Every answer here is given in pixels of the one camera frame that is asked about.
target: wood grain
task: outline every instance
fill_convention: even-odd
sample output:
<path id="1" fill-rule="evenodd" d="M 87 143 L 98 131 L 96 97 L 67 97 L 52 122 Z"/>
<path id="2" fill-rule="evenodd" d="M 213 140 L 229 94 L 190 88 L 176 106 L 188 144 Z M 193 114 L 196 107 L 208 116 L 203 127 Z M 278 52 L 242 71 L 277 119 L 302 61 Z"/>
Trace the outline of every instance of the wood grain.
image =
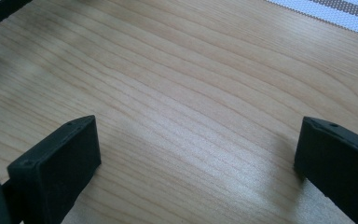
<path id="1" fill-rule="evenodd" d="M 0 181 L 70 119 L 103 165 L 63 223 L 351 223 L 293 171 L 358 133 L 358 34 L 258 0 L 34 0 L 0 23 Z"/>

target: black clamp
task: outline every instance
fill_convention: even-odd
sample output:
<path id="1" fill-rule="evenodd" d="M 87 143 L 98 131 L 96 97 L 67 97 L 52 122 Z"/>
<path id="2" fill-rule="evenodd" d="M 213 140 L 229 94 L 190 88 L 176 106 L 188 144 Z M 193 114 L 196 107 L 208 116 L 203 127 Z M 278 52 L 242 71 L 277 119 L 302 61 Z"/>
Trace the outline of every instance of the black clamp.
<path id="1" fill-rule="evenodd" d="M 358 223 L 358 134 L 305 117 L 295 169 Z"/>
<path id="2" fill-rule="evenodd" d="M 0 224 L 61 223 L 100 164 L 95 117 L 67 122 L 7 167 Z"/>

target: gray stripe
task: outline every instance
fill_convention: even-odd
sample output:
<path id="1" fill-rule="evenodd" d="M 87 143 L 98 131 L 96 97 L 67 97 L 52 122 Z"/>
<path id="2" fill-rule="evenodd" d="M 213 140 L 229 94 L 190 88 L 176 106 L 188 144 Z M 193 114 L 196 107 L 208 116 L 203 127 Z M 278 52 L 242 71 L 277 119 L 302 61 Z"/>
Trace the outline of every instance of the gray stripe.
<path id="1" fill-rule="evenodd" d="M 353 3 L 349 3 L 344 0 L 310 0 L 310 1 L 319 3 L 326 7 L 331 7 L 333 9 L 343 11 L 343 12 L 346 12 L 346 13 L 352 14 L 353 16 L 358 17 L 358 6 Z"/>

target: hole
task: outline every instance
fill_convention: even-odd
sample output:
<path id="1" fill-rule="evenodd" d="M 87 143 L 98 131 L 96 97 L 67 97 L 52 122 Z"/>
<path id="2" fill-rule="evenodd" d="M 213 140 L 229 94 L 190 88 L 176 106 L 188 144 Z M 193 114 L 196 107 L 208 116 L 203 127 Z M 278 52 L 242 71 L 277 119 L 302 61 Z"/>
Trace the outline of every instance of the hole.
<path id="1" fill-rule="evenodd" d="M 34 164 L 32 161 L 29 161 L 29 160 L 25 160 L 21 163 L 22 165 L 26 165 L 26 166 L 29 166 L 29 165 L 32 165 Z"/>

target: light wooden surface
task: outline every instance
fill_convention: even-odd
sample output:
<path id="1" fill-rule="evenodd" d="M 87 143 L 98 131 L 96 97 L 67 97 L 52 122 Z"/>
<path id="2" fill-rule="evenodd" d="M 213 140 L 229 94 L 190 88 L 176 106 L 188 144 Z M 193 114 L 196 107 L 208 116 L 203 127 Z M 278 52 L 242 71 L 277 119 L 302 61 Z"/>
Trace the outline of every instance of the light wooden surface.
<path id="1" fill-rule="evenodd" d="M 292 167 L 358 133 L 358 34 L 260 0 L 34 0 L 0 23 L 0 181 L 68 120 L 103 165 L 63 223 L 351 223 Z"/>

